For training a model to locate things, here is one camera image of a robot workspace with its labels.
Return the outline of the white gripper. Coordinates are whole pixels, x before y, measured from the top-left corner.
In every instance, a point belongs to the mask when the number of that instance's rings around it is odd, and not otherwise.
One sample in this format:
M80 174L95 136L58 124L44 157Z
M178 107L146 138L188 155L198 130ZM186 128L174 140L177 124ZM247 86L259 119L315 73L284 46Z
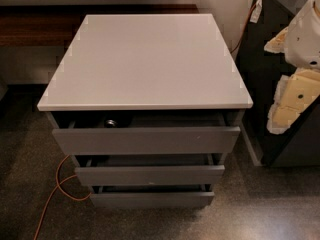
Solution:
M298 69L282 75L268 112L267 130L283 134L320 95L320 0L308 0L290 22L269 40L264 50L285 53Z

